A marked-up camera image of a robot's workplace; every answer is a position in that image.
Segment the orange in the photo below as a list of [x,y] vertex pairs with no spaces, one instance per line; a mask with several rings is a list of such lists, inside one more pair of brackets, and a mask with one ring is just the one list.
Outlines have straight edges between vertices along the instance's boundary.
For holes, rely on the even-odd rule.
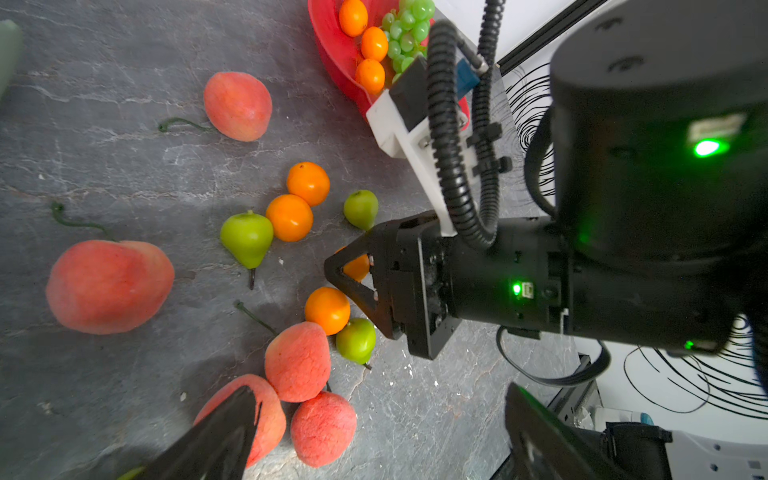
[[351,306],[347,296],[332,287],[321,287],[308,298],[305,320],[322,327],[327,336],[339,333],[349,322]]
[[288,191],[299,196],[310,207],[320,205],[330,191],[330,179],[326,171],[312,162],[301,162],[294,165],[287,176]]
[[267,207],[266,217],[273,226],[275,236],[283,242],[297,242],[311,231],[313,213],[301,197],[285,194],[276,197]]
[[367,28],[361,37],[360,49],[364,59],[383,61],[389,50],[387,34],[379,27]]
[[341,30],[349,37],[358,37],[368,27],[368,10],[361,0],[344,0],[339,8]]
[[348,262],[342,268],[343,273],[355,280],[358,283],[362,283],[370,272],[370,260],[367,254],[363,254],[357,257],[355,260]]
[[356,68],[355,79],[369,95],[377,96],[384,89],[386,72],[379,61],[364,59]]

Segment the red flower fruit bowl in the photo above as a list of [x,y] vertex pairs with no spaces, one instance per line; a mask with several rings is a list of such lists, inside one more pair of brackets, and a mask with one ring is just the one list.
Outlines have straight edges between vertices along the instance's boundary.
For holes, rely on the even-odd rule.
[[[343,1],[310,1],[308,12],[315,33],[321,60],[342,93],[351,99],[362,115],[366,115],[372,104],[387,89],[391,88],[394,72],[387,56],[380,63],[385,69],[384,89],[377,96],[369,95],[356,81],[358,64],[364,60],[360,44],[361,37],[349,37],[340,28],[339,8]],[[381,28],[383,16],[398,8],[399,1],[362,1],[368,10],[368,27]]]

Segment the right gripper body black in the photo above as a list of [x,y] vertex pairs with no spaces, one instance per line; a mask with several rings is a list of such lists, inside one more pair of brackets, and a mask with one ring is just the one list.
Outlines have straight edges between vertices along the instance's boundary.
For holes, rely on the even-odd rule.
[[369,317],[389,339],[433,360],[462,321],[500,325],[523,335],[562,331],[568,308],[565,254],[548,217],[500,221],[487,250],[442,235],[435,215],[375,226]]

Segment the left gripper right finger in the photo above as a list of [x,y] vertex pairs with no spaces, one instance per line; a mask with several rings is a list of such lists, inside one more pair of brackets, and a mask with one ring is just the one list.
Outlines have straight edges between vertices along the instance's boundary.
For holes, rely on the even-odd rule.
[[505,424],[516,479],[627,479],[527,390],[511,383]]

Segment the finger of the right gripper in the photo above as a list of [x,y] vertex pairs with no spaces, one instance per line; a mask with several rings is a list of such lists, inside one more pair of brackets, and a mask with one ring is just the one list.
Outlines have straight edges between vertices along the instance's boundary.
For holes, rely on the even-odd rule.
[[[343,247],[324,262],[328,282],[344,293],[388,339],[399,338],[394,320],[389,283],[389,256],[383,230],[370,230]],[[343,269],[353,260],[366,256],[373,286],[366,287]]]

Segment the green grape bunch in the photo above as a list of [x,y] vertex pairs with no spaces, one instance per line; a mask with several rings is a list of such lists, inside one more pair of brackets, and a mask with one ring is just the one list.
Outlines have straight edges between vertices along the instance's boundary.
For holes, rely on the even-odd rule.
[[398,8],[383,16],[387,58],[394,72],[391,83],[419,58],[427,57],[427,39],[436,12],[432,0],[401,0]]

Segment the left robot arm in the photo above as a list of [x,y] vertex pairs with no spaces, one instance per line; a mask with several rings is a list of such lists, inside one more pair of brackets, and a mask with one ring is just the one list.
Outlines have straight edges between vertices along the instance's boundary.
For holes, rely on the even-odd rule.
[[[208,416],[127,479],[240,479],[262,416],[253,390],[233,391]],[[598,433],[569,427],[511,384],[506,427],[514,479],[764,479],[767,448],[633,422]]]

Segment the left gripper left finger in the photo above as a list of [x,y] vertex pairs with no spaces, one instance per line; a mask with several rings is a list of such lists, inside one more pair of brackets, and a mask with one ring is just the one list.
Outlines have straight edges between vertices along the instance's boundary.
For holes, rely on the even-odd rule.
[[240,480],[259,422],[260,403],[243,386],[134,477]]

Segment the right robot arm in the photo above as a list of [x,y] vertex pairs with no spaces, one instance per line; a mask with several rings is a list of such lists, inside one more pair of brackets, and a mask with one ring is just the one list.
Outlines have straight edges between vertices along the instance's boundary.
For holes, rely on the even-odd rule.
[[570,34],[523,162],[540,208],[500,217],[490,118],[503,5],[476,48],[436,22],[369,109],[433,210],[372,227],[326,279],[433,359],[464,320],[663,349],[724,349],[738,317],[767,378],[767,5],[625,1]]

